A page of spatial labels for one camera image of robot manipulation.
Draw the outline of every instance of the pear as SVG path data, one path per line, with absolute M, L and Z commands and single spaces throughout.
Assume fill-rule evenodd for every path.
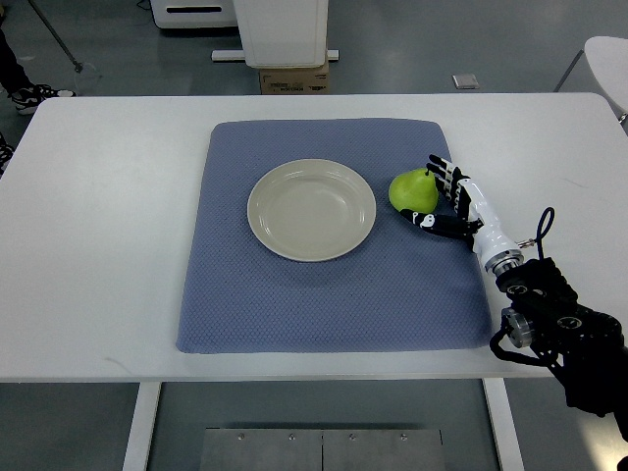
M 439 202 L 434 174 L 420 168 L 395 177 L 389 187 L 389 200 L 397 211 L 431 213 Z

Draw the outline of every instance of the cardboard box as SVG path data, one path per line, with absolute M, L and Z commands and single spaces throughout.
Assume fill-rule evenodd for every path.
M 330 64 L 315 69 L 261 69 L 262 95 L 324 95 L 330 92 Z

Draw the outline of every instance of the white plate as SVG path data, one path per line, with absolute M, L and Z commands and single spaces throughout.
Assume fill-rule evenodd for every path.
M 304 159 L 266 174 L 248 197 L 248 224 L 275 253 L 302 262 L 340 257 L 375 222 L 375 196 L 357 173 L 331 160 Z

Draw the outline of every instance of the blue mat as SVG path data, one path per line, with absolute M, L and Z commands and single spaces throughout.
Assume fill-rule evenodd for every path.
M 177 347 L 189 353 L 404 351 L 485 345 L 491 317 L 476 257 L 428 235 L 388 202 L 393 178 L 449 159 L 430 122 L 360 119 L 223 123 L 212 132 Z M 262 245 L 246 202 L 264 174 L 320 158 L 360 174 L 377 201 L 356 249 L 320 263 Z M 443 198 L 437 212 L 453 214 Z

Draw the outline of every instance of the person's foot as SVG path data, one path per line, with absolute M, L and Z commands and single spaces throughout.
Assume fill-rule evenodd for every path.
M 0 177 L 4 174 L 7 165 L 9 165 L 14 150 L 15 149 L 4 140 L 4 136 L 0 134 Z
M 37 107 L 48 98 L 77 96 L 71 90 L 55 90 L 50 85 L 33 85 L 29 88 L 21 88 L 9 95 L 16 104 L 16 110 L 21 115 L 32 115 Z

